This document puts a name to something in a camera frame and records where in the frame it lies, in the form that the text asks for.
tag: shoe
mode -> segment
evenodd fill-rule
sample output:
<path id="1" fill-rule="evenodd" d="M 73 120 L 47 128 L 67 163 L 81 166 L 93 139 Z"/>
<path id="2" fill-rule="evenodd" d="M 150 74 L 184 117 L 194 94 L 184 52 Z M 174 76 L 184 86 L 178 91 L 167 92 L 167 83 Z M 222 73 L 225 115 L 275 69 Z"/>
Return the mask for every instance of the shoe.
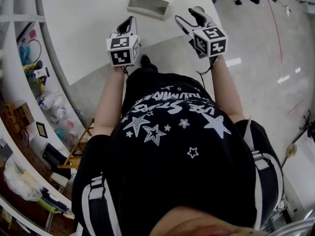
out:
<path id="1" fill-rule="evenodd" d="M 151 64 L 151 59 L 148 55 L 143 54 L 140 58 L 140 65 L 141 67 L 147 66 Z"/>

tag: person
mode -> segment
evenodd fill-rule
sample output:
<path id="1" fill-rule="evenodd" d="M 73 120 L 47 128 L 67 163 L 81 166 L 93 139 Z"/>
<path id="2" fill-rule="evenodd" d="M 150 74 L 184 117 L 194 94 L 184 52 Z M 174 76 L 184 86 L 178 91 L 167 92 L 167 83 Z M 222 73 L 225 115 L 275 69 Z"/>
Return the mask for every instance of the person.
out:
<path id="1" fill-rule="evenodd" d="M 126 81 L 112 69 L 72 190 L 90 235 L 227 236 L 258 232 L 283 194 L 264 128 L 244 117 L 224 58 L 215 101 L 147 55 Z"/>

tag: white table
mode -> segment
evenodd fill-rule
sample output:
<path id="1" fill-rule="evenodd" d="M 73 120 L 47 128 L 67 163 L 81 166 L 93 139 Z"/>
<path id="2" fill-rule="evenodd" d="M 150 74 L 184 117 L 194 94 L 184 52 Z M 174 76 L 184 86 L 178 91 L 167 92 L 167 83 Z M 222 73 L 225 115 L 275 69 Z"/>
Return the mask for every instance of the white table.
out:
<path id="1" fill-rule="evenodd" d="M 180 15 L 190 22 L 188 8 L 199 5 L 221 25 L 211 0 L 166 0 L 166 20 L 130 13 L 129 0 L 43 0 L 48 31 L 63 72 L 71 85 L 109 63 L 106 38 L 114 24 L 133 15 L 137 19 L 142 47 L 184 35 L 174 20 Z"/>

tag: concrete floor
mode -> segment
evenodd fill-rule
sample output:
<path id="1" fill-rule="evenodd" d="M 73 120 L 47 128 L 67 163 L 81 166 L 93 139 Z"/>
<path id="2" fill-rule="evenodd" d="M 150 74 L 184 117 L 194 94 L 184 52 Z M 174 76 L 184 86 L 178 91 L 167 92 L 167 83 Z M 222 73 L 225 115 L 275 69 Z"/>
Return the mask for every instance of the concrete floor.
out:
<path id="1" fill-rule="evenodd" d="M 42 0 L 37 10 L 43 15 Z M 273 15 L 267 0 L 256 5 L 242 0 L 218 0 L 215 4 L 222 26 L 229 36 L 225 60 L 242 99 L 245 115 L 259 122 L 282 161 L 287 145 L 299 133 L 303 114 L 312 103 L 314 86 L 314 40 L 311 20 L 294 0 L 280 0 L 292 13 L 286 17 L 279 3 L 271 3 L 278 24 L 280 47 Z M 69 86 L 54 52 L 46 25 L 42 27 L 46 48 L 65 93 L 74 108 L 82 111 L 83 123 L 94 117 L 109 66 L 104 66 Z M 200 81 L 196 69 L 208 66 L 188 45 L 186 36 L 142 49 L 162 73 L 175 72 Z M 206 89 L 213 94 L 211 74 L 204 76 Z"/>

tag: white star graphic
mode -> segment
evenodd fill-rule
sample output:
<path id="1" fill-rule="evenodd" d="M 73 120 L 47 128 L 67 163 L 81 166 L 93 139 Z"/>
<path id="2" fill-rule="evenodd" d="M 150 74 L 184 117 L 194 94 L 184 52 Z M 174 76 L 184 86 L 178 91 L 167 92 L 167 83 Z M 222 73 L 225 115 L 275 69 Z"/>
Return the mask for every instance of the white star graphic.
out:
<path id="1" fill-rule="evenodd" d="M 185 119 L 181 119 L 181 123 L 178 124 L 179 126 L 182 126 L 183 128 L 186 128 L 187 126 L 190 126 L 190 124 L 188 123 L 188 120 Z"/>
<path id="2" fill-rule="evenodd" d="M 146 143 L 147 141 L 152 140 L 157 146 L 159 146 L 159 138 L 161 136 L 165 136 L 166 134 L 163 133 L 162 131 L 159 131 L 158 124 L 155 125 L 153 128 L 147 126 L 143 126 L 143 128 L 145 129 L 145 131 L 148 132 L 146 138 L 144 139 L 144 142 Z"/>
<path id="3" fill-rule="evenodd" d="M 218 116 L 217 118 L 213 118 L 205 113 L 201 113 L 205 119 L 209 122 L 204 128 L 214 128 L 217 134 L 223 139 L 223 134 L 228 133 L 229 135 L 231 132 L 223 125 L 223 116 Z"/>
<path id="4" fill-rule="evenodd" d="M 125 120 L 128 120 L 128 116 L 125 116 L 125 117 L 122 119 L 121 123 L 123 123 Z"/>
<path id="5" fill-rule="evenodd" d="M 190 155 L 191 158 L 193 159 L 195 156 L 198 156 L 198 152 L 197 152 L 197 148 L 191 148 L 189 147 L 189 151 L 187 153 L 187 155 Z"/>
<path id="6" fill-rule="evenodd" d="M 128 132 L 126 133 L 126 136 L 128 136 L 128 137 L 131 137 L 132 135 L 133 135 L 133 133 L 130 132 L 130 131 L 128 131 Z"/>
<path id="7" fill-rule="evenodd" d="M 169 125 L 164 126 L 165 131 L 170 131 L 171 127 Z"/>
<path id="8" fill-rule="evenodd" d="M 146 123 L 150 123 L 150 121 L 143 119 L 144 116 L 146 116 L 147 114 L 136 118 L 136 117 L 132 117 L 132 122 L 129 123 L 126 127 L 124 127 L 124 130 L 130 127 L 133 127 L 133 131 L 135 133 L 135 136 L 138 137 L 139 134 L 139 130 L 142 124 L 146 124 Z"/>
<path id="9" fill-rule="evenodd" d="M 172 88 L 172 87 L 174 87 L 174 86 L 167 86 L 167 87 L 165 87 L 165 88 L 161 88 L 161 89 L 171 90 L 170 88 Z"/>

